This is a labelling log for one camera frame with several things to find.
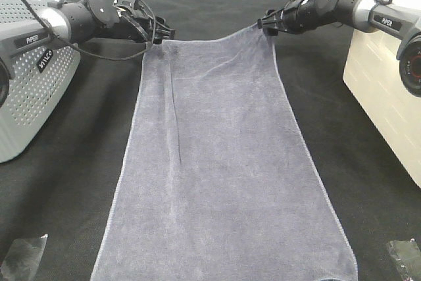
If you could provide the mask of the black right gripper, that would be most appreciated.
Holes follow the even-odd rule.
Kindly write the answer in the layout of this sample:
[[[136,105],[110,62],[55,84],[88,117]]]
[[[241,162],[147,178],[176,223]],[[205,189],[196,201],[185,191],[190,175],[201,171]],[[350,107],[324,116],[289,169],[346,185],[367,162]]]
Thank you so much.
[[[266,35],[302,34],[318,27],[315,0],[290,0],[282,9],[270,9],[257,20],[257,26]]]

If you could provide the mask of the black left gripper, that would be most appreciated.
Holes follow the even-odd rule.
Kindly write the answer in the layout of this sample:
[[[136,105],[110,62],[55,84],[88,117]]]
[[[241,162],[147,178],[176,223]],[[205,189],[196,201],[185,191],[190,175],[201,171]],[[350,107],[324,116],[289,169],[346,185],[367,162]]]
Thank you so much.
[[[117,8],[119,22],[113,26],[113,37],[129,39],[136,43],[152,41],[161,44],[164,39],[174,39],[175,30],[159,16],[147,14],[143,9],[130,12],[123,7]]]

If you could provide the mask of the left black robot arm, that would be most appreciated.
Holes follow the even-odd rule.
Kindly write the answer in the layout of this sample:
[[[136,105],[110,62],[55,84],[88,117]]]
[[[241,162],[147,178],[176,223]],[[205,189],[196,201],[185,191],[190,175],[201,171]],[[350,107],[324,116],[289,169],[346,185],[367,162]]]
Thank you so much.
[[[50,50],[71,47],[93,38],[128,39],[147,48],[164,39],[174,39],[175,30],[166,20],[140,2],[136,9],[108,6],[103,0],[54,3],[37,13],[23,0],[31,18],[1,26],[1,102],[15,79],[13,61],[39,47]]]

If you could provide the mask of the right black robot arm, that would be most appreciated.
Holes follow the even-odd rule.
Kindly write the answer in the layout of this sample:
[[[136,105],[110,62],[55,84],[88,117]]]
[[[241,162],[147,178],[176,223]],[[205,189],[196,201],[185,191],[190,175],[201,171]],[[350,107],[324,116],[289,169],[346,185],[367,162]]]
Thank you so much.
[[[302,34],[339,22],[365,33],[383,31],[400,40],[396,59],[404,87],[420,96],[420,11],[393,0],[289,0],[266,12],[257,26],[268,36]]]

